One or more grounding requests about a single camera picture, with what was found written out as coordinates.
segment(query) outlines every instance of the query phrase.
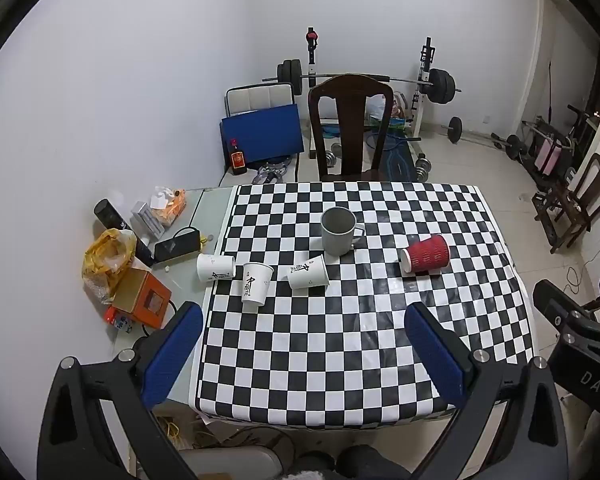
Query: wooden chair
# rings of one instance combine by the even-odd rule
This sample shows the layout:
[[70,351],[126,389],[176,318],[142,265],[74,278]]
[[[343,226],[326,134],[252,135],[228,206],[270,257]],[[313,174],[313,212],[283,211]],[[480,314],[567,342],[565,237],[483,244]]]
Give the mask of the wooden chair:
[[[580,195],[582,186],[587,181],[589,172],[596,162],[599,166],[598,173],[593,178],[587,189]],[[591,156],[587,168],[584,171],[576,189],[574,191],[569,190],[564,184],[558,182],[554,184],[551,189],[551,193],[546,200],[544,210],[548,206],[555,205],[560,208],[560,212],[556,215],[555,220],[558,221],[562,215],[566,214],[570,221],[570,225],[567,230],[560,236],[555,243],[552,245],[551,252],[554,253],[560,246],[569,240],[567,248],[571,247],[574,242],[580,237],[580,235],[586,230],[590,230],[591,223],[594,222],[600,216],[600,205],[592,212],[589,212],[589,208],[594,205],[596,200],[600,198],[600,154],[594,153]]]
[[[371,169],[363,173],[362,154],[364,149],[366,98],[378,94],[384,95],[384,113]],[[327,156],[318,111],[318,103],[321,97],[331,97],[336,101],[338,124],[340,125],[340,143],[342,145],[342,170],[340,175],[329,174],[327,169]],[[314,131],[315,154],[318,161],[318,173],[322,182],[386,180],[379,171],[379,167],[393,107],[393,89],[389,85],[365,75],[339,75],[311,89],[309,92],[309,117]]]

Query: red corrugated cup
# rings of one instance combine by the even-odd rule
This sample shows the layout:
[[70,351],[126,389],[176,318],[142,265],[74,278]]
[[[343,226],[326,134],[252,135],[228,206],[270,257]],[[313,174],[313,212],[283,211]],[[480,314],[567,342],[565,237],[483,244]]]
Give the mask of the red corrugated cup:
[[400,250],[400,266],[404,272],[442,269],[448,264],[449,246],[441,235],[433,235]]

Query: mug handle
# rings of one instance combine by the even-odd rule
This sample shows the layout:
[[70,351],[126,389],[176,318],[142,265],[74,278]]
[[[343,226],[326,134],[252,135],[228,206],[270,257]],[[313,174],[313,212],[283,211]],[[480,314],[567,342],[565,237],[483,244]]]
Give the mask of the mug handle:
[[355,224],[353,226],[353,235],[354,236],[356,235],[356,229],[360,229],[362,231],[362,234],[358,238],[353,238],[353,243],[355,243],[355,244],[357,244],[360,241],[360,238],[362,238],[366,233],[364,224]]

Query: checkered tablecloth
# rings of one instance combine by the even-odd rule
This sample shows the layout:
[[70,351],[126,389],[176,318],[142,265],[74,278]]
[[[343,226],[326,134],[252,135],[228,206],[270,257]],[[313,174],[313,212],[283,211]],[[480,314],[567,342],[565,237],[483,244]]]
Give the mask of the checkered tablecloth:
[[[289,267],[323,254],[320,216],[351,209],[366,236],[325,254],[327,287],[291,290]],[[400,275],[398,249],[442,234],[450,265]],[[360,428],[448,409],[404,331],[421,301],[471,350],[527,362],[532,337],[520,283],[480,192],[472,186],[336,182],[240,186],[217,252],[238,274],[211,285],[194,360],[192,405],[247,422]],[[240,299],[242,267],[274,268],[266,304]]]

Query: gray mug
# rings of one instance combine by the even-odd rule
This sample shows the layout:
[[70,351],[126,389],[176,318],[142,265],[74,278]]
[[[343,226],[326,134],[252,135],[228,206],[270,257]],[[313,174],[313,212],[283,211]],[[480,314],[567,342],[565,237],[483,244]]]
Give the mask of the gray mug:
[[[320,218],[322,228],[322,248],[331,256],[347,254],[354,243],[365,234],[365,225],[356,224],[356,216],[346,207],[331,207],[322,213]],[[354,238],[354,231],[359,229],[362,234]]]

